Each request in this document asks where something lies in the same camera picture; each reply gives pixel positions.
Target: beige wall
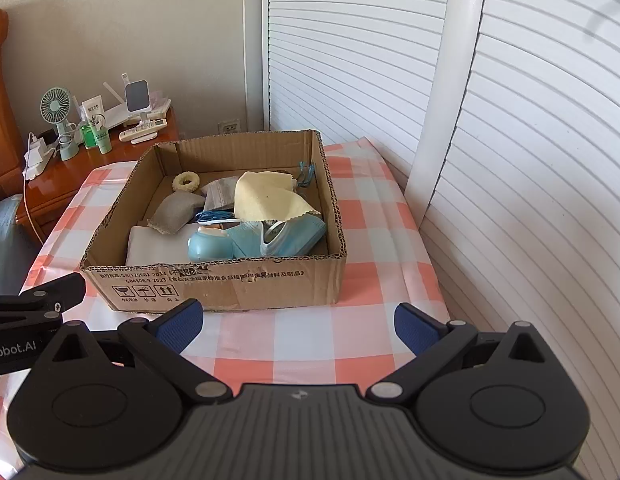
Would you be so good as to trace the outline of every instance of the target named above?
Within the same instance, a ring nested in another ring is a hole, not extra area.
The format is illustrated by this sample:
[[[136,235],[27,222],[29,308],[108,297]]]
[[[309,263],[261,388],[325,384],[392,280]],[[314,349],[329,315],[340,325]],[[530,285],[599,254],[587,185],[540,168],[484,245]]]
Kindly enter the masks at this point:
[[[4,76],[22,135],[47,129],[43,92],[64,86],[79,102],[103,96],[121,73],[146,78],[172,99],[180,130],[215,133],[219,121],[246,127],[242,0],[0,0],[10,30]]]

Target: cream scrunchie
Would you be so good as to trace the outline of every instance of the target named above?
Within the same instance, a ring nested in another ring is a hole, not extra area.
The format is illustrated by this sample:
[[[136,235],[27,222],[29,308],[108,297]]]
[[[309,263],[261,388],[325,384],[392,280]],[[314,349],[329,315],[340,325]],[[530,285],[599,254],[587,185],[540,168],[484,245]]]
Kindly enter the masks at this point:
[[[174,191],[187,191],[190,193],[199,189],[199,175],[193,171],[186,171],[180,173],[172,181],[172,190]]]

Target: blue bedding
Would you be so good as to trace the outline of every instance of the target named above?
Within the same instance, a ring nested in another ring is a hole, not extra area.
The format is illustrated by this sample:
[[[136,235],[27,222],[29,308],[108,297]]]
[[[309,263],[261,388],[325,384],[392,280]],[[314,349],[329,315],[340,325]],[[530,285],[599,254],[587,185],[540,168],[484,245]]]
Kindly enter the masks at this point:
[[[0,202],[0,294],[18,294],[37,257],[35,247],[22,226],[14,221],[22,195]]]

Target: cardboard box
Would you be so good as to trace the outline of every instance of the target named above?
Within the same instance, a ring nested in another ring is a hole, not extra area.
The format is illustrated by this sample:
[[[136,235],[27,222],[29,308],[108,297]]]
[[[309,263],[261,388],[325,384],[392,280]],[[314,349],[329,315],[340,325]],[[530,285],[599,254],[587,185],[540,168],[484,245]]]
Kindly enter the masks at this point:
[[[302,191],[327,224],[327,235],[308,256],[125,266],[130,229],[147,224],[172,192],[177,174],[194,171],[202,185],[245,171],[286,171],[296,178],[301,161],[315,165],[315,178]],[[95,231],[80,270],[115,310],[165,312],[197,298],[207,310],[226,311],[334,303],[345,263],[341,215],[321,137],[307,130],[155,144],[139,160]]]

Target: white shutter door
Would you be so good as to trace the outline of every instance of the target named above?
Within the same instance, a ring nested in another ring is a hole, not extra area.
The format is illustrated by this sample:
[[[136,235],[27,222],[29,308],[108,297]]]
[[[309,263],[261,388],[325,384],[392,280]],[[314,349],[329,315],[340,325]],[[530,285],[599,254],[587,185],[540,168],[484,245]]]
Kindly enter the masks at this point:
[[[270,129],[315,128],[326,144],[365,136],[405,186],[445,2],[268,0]]]
[[[620,476],[620,0],[485,0],[422,234],[454,315],[532,321]]]

